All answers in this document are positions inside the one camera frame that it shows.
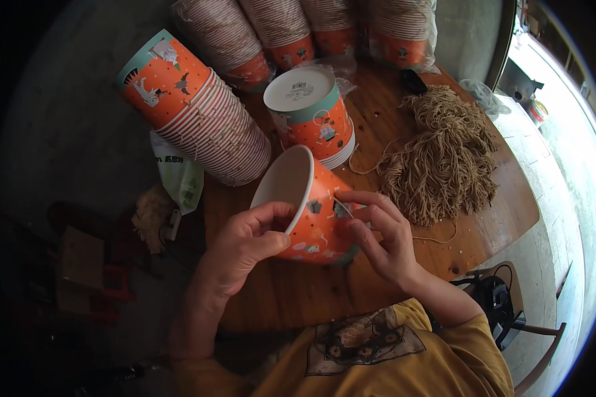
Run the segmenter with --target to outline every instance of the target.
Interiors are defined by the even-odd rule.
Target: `hand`
[[[201,258],[193,284],[218,298],[239,292],[256,263],[289,246],[289,236],[278,230],[284,231],[295,213],[287,202],[267,202],[231,217]]]
[[[405,292],[412,293],[424,269],[415,259],[409,221],[385,195],[349,191],[337,192],[335,196],[341,202],[366,205],[353,212],[354,219],[348,221],[347,227],[376,273]],[[381,242],[377,242],[366,222],[382,234]]]

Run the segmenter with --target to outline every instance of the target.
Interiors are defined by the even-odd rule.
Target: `orange paper cup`
[[[210,69],[163,29],[119,72],[114,86],[158,130],[193,99]]]
[[[313,59],[311,33],[298,41],[275,48],[265,48],[268,57],[273,59],[283,72]]]
[[[401,40],[377,33],[382,59],[398,68],[415,69],[424,60],[427,40]]]
[[[298,208],[285,230],[292,240],[278,258],[313,264],[345,265],[360,252],[341,223],[356,211],[353,202],[340,205],[337,191],[351,188],[313,158],[308,147],[294,146],[271,164],[254,194],[250,208],[271,201],[289,202]]]
[[[326,32],[314,31],[313,36],[323,55],[353,56],[355,53],[357,33],[352,27]]]
[[[263,94],[283,147],[305,145],[316,159],[339,153],[353,125],[331,71],[298,67],[278,76]]]
[[[248,93],[264,91],[270,81],[270,65],[262,51],[245,64],[225,73],[226,83]]]

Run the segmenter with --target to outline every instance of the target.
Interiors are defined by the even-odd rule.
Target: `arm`
[[[371,192],[338,192],[335,196],[343,202],[366,205],[354,211],[354,219],[348,221],[356,242],[382,278],[417,298],[442,327],[456,327],[484,314],[467,293],[420,266],[413,250],[411,225],[388,197]],[[381,242],[366,222],[382,234]]]
[[[289,246],[289,236],[274,230],[285,230],[294,214],[291,204],[268,202],[230,218],[185,292],[181,314],[170,329],[171,359],[212,357],[227,301],[241,290],[256,263]]]

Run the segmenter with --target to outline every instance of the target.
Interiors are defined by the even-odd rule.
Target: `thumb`
[[[254,237],[250,242],[252,258],[256,262],[278,255],[286,250],[292,240],[285,233],[266,231],[261,237]]]
[[[377,242],[371,229],[360,219],[352,219],[348,223],[349,230],[355,238],[355,242],[369,259],[373,266],[381,266],[388,262],[387,252]]]

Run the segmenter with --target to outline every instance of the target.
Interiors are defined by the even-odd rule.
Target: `black object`
[[[543,89],[543,83],[532,80],[522,68],[519,68],[512,59],[508,58],[503,68],[503,74],[499,78],[498,87],[525,110],[528,110],[532,105],[534,92],[537,89]]]
[[[522,311],[517,316],[517,319],[514,320],[512,328],[508,330],[508,333],[506,334],[505,338],[503,338],[503,340],[501,341],[501,351],[504,351],[505,348],[510,345],[510,342],[513,341],[514,338],[516,338],[516,336],[519,334],[526,322],[527,320],[525,319],[525,312]]]
[[[471,296],[484,309],[494,343],[500,351],[508,347],[516,336],[509,336],[509,332],[515,323],[509,286],[497,276],[482,279],[478,271],[475,271],[475,274],[470,278],[451,282],[451,284],[472,284],[474,286]]]
[[[421,78],[411,69],[400,70],[400,83],[404,91],[409,94],[421,97],[428,92],[428,87],[421,81]]]

